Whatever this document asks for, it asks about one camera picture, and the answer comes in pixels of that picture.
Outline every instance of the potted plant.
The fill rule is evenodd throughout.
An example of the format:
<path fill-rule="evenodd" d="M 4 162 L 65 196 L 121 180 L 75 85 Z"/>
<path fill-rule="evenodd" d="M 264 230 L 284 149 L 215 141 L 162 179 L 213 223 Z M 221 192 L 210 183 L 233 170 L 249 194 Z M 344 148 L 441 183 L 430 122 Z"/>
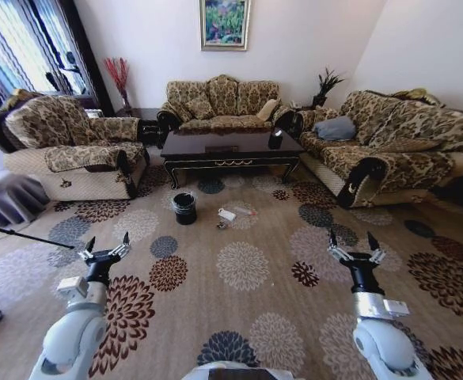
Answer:
<path fill-rule="evenodd" d="M 127 76 L 129 75 L 129 64 L 127 64 L 127 60 L 123 58 L 106 58 L 104 64 L 122 97 L 124 113 L 131 116 L 132 110 L 129 100 L 127 99 L 126 91 Z"/>
<path fill-rule="evenodd" d="M 343 82 L 345 79 L 341 78 L 339 74 L 334 74 L 334 70 L 329 70 L 327 67 L 324 69 L 325 76 L 322 77 L 319 74 L 319 93 L 312 99 L 312 107 L 316 105 L 324 105 L 326 102 L 326 95 L 329 91 L 338 85 L 339 83 Z"/>

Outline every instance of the carpet floor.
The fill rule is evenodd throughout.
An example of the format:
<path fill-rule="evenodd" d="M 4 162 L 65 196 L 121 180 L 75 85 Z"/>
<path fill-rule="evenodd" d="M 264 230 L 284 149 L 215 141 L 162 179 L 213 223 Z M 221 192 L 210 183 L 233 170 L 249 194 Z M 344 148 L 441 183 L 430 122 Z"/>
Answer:
<path fill-rule="evenodd" d="M 176 223 L 170 200 L 197 196 L 197 221 Z M 370 231 L 387 257 L 375 271 L 411 315 L 395 325 L 436 379 L 463 379 L 463 209 L 434 200 L 346 211 L 303 167 L 279 172 L 189 172 L 173 191 L 148 168 L 133 200 L 51 203 L 23 234 L 110 249 L 129 231 L 131 253 L 112 267 L 105 340 L 92 379 L 176 380 L 234 360 L 306 379 L 373 379 L 352 343 L 351 276 L 326 252 L 366 250 Z M 217 210 L 255 211 L 218 230 Z M 65 302 L 62 278 L 85 274 L 75 252 L 0 235 L 0 379 L 30 374 Z"/>

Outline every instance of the curtain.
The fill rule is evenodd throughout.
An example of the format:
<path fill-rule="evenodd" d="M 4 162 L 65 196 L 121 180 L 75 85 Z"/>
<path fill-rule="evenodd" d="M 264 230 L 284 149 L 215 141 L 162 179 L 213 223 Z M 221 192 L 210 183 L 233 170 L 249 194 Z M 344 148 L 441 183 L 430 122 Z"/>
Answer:
<path fill-rule="evenodd" d="M 33 2 L 46 28 L 45 36 L 49 36 L 47 42 L 52 46 L 61 74 L 65 76 L 75 93 L 85 93 L 86 85 L 76 64 L 66 26 L 61 23 L 59 4 L 56 0 L 33 0 Z"/>
<path fill-rule="evenodd" d="M 14 0 L 0 0 L 0 71 L 13 87 L 53 91 L 46 78 L 47 64 Z"/>
<path fill-rule="evenodd" d="M 0 0 L 0 97 L 16 88 L 84 93 L 54 0 Z"/>

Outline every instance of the loveseat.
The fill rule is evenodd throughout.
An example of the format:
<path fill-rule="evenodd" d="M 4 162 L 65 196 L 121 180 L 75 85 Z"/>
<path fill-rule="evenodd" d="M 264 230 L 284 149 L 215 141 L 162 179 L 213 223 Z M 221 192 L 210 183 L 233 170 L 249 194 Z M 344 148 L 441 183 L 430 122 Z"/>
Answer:
<path fill-rule="evenodd" d="M 9 171 L 35 177 L 52 200 L 134 198 L 149 162 L 138 124 L 22 90 L 0 108 L 0 149 Z"/>
<path fill-rule="evenodd" d="M 348 116 L 347 141 L 321 139 L 316 122 Z M 434 186 L 463 176 L 463 112 L 356 91 L 340 110 L 297 114 L 305 165 L 343 207 L 419 202 Z"/>
<path fill-rule="evenodd" d="M 157 114 L 159 127 L 180 133 L 253 133 L 270 131 L 272 127 L 286 129 L 294 116 L 294 111 L 285 105 L 274 109 L 266 121 L 256 116 L 268 100 L 279 99 L 279 85 L 271 81 L 239 82 L 219 75 L 207 82 L 169 82 L 166 95 L 168 100 Z M 201 98 L 207 99 L 209 105 L 199 106 L 197 111 L 203 111 L 203 118 L 198 118 L 188 104 Z"/>

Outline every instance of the picture frame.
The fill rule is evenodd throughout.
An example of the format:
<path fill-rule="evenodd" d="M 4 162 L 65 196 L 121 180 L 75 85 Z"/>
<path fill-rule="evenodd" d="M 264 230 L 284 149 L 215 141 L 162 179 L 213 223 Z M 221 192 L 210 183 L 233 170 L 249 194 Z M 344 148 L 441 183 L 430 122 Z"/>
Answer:
<path fill-rule="evenodd" d="M 199 0 L 202 51 L 246 51 L 252 0 Z"/>

